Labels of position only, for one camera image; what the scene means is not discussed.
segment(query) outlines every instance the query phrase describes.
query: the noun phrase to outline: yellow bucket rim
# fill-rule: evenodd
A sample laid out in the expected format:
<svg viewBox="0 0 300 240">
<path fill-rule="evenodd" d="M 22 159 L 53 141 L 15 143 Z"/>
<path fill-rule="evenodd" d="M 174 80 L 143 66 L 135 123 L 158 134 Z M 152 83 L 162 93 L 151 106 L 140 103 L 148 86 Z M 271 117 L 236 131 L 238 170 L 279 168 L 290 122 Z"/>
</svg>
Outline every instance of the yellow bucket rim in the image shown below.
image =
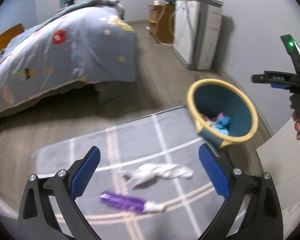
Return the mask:
<svg viewBox="0 0 300 240">
<path fill-rule="evenodd" d="M 250 131 L 244 135 L 244 136 L 230 136 L 230 135 L 224 135 L 216 130 L 214 130 L 213 128 L 211 128 L 207 122 L 201 117 L 201 114 L 198 112 L 195 103 L 194 103 L 194 92 L 199 88 L 202 87 L 203 85 L 208 85 L 208 84 L 213 84 L 213 85 L 220 85 L 223 86 L 225 88 L 228 88 L 230 90 L 232 90 L 234 93 L 236 93 L 247 105 L 250 113 L 251 113 L 251 129 Z M 202 79 L 202 80 L 198 80 L 197 82 L 193 83 L 187 93 L 187 106 L 188 109 L 190 111 L 190 114 L 193 116 L 194 122 L 196 123 L 197 126 L 197 133 L 199 133 L 202 128 L 205 128 L 207 131 L 209 131 L 211 134 L 213 134 L 214 136 L 226 140 L 228 142 L 231 143 L 241 143 L 244 141 L 249 140 L 257 131 L 258 128 L 258 114 L 257 111 L 253 105 L 253 103 L 251 102 L 251 100 L 238 88 L 236 88 L 235 86 L 222 81 L 222 80 L 218 80 L 218 79 Z"/>
</svg>

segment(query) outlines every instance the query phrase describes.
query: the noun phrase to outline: bucket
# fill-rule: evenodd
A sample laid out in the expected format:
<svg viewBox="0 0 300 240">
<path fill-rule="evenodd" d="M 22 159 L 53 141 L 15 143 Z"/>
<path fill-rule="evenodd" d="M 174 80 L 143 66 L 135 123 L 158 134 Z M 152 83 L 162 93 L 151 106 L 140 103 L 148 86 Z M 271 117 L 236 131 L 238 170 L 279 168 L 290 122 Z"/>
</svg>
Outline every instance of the bucket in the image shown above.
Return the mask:
<svg viewBox="0 0 300 240">
<path fill-rule="evenodd" d="M 216 147 L 243 143 L 257 131 L 258 115 L 253 103 L 227 82 L 203 79 L 193 83 L 187 93 L 187 106 L 197 133 Z M 205 114 L 214 118 L 220 113 L 230 118 L 229 135 L 216 131 L 202 117 Z"/>
</svg>

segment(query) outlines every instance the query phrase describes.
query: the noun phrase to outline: hand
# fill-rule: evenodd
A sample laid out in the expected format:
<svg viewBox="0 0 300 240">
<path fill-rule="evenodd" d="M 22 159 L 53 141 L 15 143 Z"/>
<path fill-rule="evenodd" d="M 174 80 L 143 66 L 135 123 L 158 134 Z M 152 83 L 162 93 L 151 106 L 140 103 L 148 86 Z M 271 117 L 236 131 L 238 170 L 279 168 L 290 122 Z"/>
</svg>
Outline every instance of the hand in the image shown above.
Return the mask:
<svg viewBox="0 0 300 240">
<path fill-rule="evenodd" d="M 296 114 L 295 111 L 294 111 L 293 114 L 292 114 L 292 118 L 293 118 L 293 120 L 295 121 L 294 128 L 295 128 L 295 130 L 297 131 L 297 140 L 300 140 L 300 124 L 297 122 L 298 117 L 297 117 L 297 114 Z"/>
</svg>

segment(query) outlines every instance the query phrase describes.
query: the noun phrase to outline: purple bottle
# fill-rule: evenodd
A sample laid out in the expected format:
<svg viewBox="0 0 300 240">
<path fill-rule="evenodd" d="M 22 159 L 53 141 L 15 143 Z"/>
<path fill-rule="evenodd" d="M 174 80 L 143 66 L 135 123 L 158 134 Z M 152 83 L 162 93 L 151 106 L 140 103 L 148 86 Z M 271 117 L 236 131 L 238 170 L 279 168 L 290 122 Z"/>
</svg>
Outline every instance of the purple bottle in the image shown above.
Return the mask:
<svg viewBox="0 0 300 240">
<path fill-rule="evenodd" d="M 160 212 L 165 208 L 164 204 L 156 204 L 155 202 L 149 202 L 142 198 L 124 196 L 108 190 L 104 191 L 100 198 L 101 202 L 107 206 L 137 213 Z"/>
</svg>

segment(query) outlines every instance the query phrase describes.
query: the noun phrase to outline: bed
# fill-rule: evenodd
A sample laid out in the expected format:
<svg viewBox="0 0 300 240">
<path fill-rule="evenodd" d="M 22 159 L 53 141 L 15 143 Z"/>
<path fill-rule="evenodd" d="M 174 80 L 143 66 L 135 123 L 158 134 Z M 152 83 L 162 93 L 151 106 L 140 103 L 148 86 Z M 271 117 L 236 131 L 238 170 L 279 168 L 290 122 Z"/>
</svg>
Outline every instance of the bed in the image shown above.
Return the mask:
<svg viewBox="0 0 300 240">
<path fill-rule="evenodd" d="M 86 84 L 133 82 L 135 35 L 123 14 L 117 0 L 81 0 L 41 25 L 3 33 L 0 116 Z"/>
</svg>

